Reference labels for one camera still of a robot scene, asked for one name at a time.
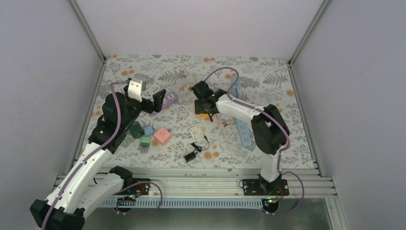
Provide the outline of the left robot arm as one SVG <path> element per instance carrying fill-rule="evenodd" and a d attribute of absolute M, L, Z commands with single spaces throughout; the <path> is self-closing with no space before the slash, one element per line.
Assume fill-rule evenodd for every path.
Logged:
<path fill-rule="evenodd" d="M 141 112 L 162 109 L 166 90 L 152 99 L 136 98 L 133 90 L 112 91 L 102 105 L 103 114 L 88 139 L 84 151 L 62 183 L 44 200 L 35 200 L 30 212 L 43 230 L 80 230 L 87 217 L 113 195 L 123 195 L 124 201 L 148 194 L 151 181 L 135 178 L 131 171 L 116 166 L 105 173 L 93 188 L 88 184 L 99 173 L 126 137 L 127 130 Z"/>

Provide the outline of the pink cube socket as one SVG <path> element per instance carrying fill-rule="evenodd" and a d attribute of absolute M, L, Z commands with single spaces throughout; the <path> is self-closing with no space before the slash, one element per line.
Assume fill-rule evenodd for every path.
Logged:
<path fill-rule="evenodd" d="M 159 128 L 153 136 L 161 146 L 166 146 L 172 139 L 172 134 L 164 127 Z"/>

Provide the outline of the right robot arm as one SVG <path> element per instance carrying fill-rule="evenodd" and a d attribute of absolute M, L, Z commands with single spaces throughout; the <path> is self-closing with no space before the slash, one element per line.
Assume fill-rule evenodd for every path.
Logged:
<path fill-rule="evenodd" d="M 222 113 L 241 120 L 252 129 L 256 146 L 262 152 L 259 173 L 260 192 L 271 195 L 277 191 L 282 178 L 281 153 L 290 147 L 290 131 L 278 108 L 272 104 L 256 106 L 234 97 L 225 90 L 213 91 L 205 81 L 192 87 L 196 96 L 196 114 Z"/>

